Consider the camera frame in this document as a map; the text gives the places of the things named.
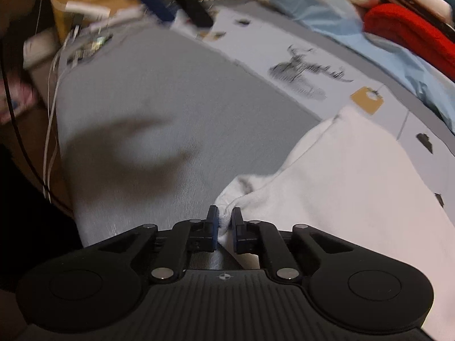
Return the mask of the white t-shirt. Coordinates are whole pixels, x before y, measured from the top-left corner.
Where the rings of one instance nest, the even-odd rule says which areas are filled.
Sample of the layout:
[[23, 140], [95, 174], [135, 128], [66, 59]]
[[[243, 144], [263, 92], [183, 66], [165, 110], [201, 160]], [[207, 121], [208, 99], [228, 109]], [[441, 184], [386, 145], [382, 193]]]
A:
[[235, 177], [215, 203], [225, 249], [239, 208], [247, 220], [285, 231], [304, 223], [414, 266], [434, 290], [424, 330], [454, 338], [454, 225], [403, 147], [354, 108], [308, 131], [276, 173]]

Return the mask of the white power strip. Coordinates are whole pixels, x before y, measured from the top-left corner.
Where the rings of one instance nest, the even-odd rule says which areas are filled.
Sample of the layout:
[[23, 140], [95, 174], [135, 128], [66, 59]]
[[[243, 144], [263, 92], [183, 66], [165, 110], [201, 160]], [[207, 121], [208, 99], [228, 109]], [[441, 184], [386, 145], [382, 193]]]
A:
[[91, 32], [136, 21], [145, 15], [143, 6], [118, 10], [113, 15], [106, 6], [86, 2], [66, 2], [63, 12], [71, 17], [71, 30], [79, 32], [85, 24]]

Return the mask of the grey printed bed sheet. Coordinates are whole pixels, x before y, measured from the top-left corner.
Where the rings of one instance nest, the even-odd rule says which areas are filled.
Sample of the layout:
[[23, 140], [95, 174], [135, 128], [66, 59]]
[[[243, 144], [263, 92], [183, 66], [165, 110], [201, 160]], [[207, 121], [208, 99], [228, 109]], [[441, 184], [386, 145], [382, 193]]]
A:
[[352, 50], [257, 3], [218, 6], [201, 38], [182, 18], [85, 30], [58, 64], [56, 121], [82, 244], [203, 216], [242, 174], [272, 174], [320, 121], [368, 87], [454, 215], [454, 134]]

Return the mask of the light blue blanket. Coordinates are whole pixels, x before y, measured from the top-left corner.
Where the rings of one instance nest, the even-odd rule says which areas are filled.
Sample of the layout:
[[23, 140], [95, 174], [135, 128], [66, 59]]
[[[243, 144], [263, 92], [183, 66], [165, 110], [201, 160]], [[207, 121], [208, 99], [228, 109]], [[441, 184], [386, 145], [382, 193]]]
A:
[[454, 82], [410, 50], [366, 35], [363, 21], [349, 0], [268, 1], [293, 21], [377, 65], [454, 130]]

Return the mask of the red knit garment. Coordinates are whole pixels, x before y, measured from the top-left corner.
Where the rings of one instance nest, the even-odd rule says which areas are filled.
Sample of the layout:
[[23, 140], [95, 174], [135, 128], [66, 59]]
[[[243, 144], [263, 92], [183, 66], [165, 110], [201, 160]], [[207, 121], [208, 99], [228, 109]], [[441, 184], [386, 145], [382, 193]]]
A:
[[364, 15], [363, 30], [401, 45], [454, 80], [454, 41], [416, 13], [396, 4], [377, 5]]

